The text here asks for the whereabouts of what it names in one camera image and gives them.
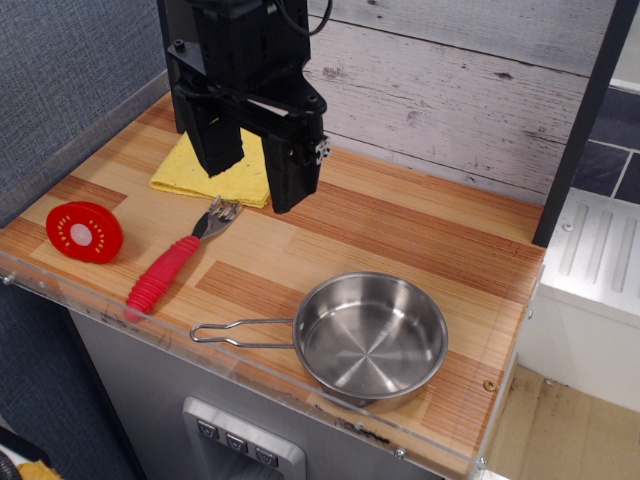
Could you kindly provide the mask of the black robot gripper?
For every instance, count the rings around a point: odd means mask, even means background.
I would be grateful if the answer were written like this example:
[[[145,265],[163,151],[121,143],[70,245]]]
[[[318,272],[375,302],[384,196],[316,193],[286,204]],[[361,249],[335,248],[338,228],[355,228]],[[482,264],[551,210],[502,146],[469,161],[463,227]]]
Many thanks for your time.
[[[327,152],[327,105],[303,68],[315,35],[304,1],[192,1],[197,43],[174,40],[173,93],[197,160],[209,177],[244,158],[241,130],[263,140],[276,214],[318,187]]]

